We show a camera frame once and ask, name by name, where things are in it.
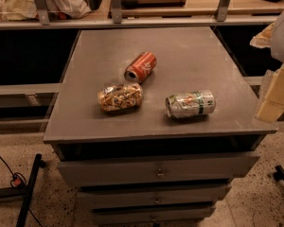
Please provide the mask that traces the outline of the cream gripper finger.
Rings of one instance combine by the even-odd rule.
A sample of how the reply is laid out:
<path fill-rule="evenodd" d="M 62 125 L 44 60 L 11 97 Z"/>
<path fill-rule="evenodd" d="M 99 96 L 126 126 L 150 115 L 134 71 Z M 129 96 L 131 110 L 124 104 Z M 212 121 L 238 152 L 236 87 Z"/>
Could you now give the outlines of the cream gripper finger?
<path fill-rule="evenodd" d="M 275 72 L 268 70 L 259 91 L 256 119 L 276 122 L 284 113 L 284 63 Z"/>

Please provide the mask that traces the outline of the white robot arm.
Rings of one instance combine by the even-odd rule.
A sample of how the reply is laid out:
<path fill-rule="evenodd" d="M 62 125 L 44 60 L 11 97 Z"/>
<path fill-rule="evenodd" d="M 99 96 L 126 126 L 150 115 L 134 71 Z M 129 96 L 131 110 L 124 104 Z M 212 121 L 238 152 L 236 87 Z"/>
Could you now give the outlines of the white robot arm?
<path fill-rule="evenodd" d="M 256 114 L 258 120 L 276 122 L 284 113 L 284 10 L 273 23 L 252 38 L 250 45 L 269 48 L 271 56 L 282 62 L 281 67 L 272 74 Z"/>

